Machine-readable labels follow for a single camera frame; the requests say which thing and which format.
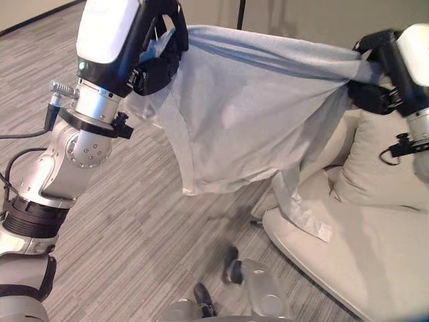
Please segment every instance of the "metal connector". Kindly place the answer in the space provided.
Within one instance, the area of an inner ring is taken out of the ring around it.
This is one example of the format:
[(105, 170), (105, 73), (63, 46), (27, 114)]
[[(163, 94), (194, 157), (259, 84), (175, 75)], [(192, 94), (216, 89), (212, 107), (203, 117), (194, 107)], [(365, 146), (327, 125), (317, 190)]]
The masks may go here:
[(49, 90), (72, 99), (78, 99), (80, 94), (78, 89), (64, 85), (56, 80), (51, 80)]

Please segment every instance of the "black pole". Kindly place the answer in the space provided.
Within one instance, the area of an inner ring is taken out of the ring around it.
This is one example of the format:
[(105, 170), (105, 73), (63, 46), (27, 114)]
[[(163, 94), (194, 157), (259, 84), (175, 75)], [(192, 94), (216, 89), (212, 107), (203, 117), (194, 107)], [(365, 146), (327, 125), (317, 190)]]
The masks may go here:
[(237, 29), (243, 28), (244, 9), (246, 7), (246, 0), (240, 0), (239, 19), (237, 21)]

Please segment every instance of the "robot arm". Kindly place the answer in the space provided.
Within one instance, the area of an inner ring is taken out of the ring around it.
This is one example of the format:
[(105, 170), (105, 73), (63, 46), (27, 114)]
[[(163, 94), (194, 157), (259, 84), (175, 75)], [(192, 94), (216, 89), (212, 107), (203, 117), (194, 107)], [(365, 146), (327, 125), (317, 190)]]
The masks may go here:
[[(139, 56), (149, 41), (166, 31), (163, 15), (176, 31), (160, 58), (144, 64)], [(53, 82), (48, 105), (52, 130), (48, 149), (36, 160), (6, 206), (0, 221), (0, 321), (48, 321), (41, 302), (49, 295), (56, 261), (49, 255), (70, 208), (111, 153), (113, 138), (131, 137), (121, 98), (132, 90), (151, 94), (177, 71), (188, 34), (177, 0), (88, 0), (76, 43), (78, 84)], [(71, 97), (69, 109), (61, 98)]]
[(414, 172), (429, 184), (429, 24), (412, 25), (403, 32), (377, 32), (362, 38), (354, 49), (361, 54), (372, 50), (368, 60), (380, 62), (394, 88), (351, 82), (350, 97), (356, 106), (372, 113), (396, 109), (407, 119), (412, 140), (408, 133), (401, 133), (399, 142), (385, 152), (392, 157), (414, 154)]

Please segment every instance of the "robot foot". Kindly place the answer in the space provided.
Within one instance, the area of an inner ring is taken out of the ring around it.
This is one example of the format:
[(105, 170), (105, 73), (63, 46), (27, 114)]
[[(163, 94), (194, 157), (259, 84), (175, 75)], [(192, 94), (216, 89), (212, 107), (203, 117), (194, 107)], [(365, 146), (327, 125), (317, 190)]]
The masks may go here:
[(208, 293), (207, 288), (203, 284), (198, 283), (197, 285), (195, 285), (194, 295), (196, 302), (198, 303), (198, 306), (202, 311), (203, 318), (217, 316), (210, 294)]

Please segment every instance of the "cable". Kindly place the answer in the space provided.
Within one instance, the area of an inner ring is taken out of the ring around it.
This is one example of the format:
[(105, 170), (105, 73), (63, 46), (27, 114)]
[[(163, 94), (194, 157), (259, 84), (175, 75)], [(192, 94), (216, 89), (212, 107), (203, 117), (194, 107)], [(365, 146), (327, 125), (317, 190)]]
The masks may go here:
[(3, 175), (1, 175), (1, 180), (5, 183), (5, 195), (4, 195), (4, 199), (3, 199), (3, 210), (6, 206), (6, 204), (9, 202), (9, 192), (10, 190), (12, 190), (14, 193), (18, 194), (18, 191), (16, 188), (14, 188), (12, 186), (12, 184), (10, 183), (10, 176), (11, 176), (11, 170), (12, 170), (12, 166), (13, 163), (20, 157), (23, 156), (24, 154), (27, 154), (29, 152), (35, 152), (35, 151), (46, 151), (46, 148), (30, 148), (30, 149), (25, 149), (22, 150), (20, 152), (18, 152), (17, 154), (15, 154), (7, 163), (7, 167), (6, 167), (6, 171), (5, 171), (5, 176), (3, 177)]
[(2, 139), (28, 139), (28, 138), (35, 138), (36, 136), (42, 136), (45, 133), (48, 133), (49, 131), (46, 129), (42, 129), (40, 131), (37, 131), (35, 133), (28, 133), (28, 134), (10, 134), (10, 135), (4, 135), (0, 136), (0, 140)]
[(386, 150), (382, 151), (382, 153), (380, 153), (378, 155), (378, 158), (385, 164), (387, 164), (388, 166), (397, 166), (399, 163), (401, 163), (401, 159), (400, 157), (397, 157), (397, 163), (392, 163), (387, 161), (385, 158), (383, 158), (383, 155), (386, 154), (387, 152), (390, 151), (390, 148), (387, 148)]

